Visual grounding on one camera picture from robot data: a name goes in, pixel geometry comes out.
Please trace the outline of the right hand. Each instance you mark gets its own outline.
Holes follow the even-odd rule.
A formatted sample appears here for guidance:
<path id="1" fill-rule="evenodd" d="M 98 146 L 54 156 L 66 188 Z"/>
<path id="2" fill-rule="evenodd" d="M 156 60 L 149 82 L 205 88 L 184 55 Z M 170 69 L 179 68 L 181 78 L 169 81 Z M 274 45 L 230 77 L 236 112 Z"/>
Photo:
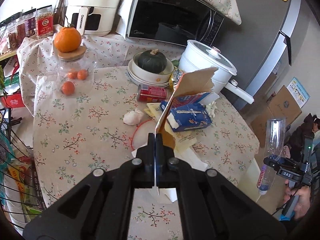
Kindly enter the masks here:
<path id="1" fill-rule="evenodd" d="M 304 217 L 310 208 L 310 187 L 303 186 L 300 189 L 290 189 L 288 185 L 285 187 L 283 203 L 286 204 L 292 195 L 299 196 L 299 200 L 294 208 L 294 219 L 299 220 Z"/>

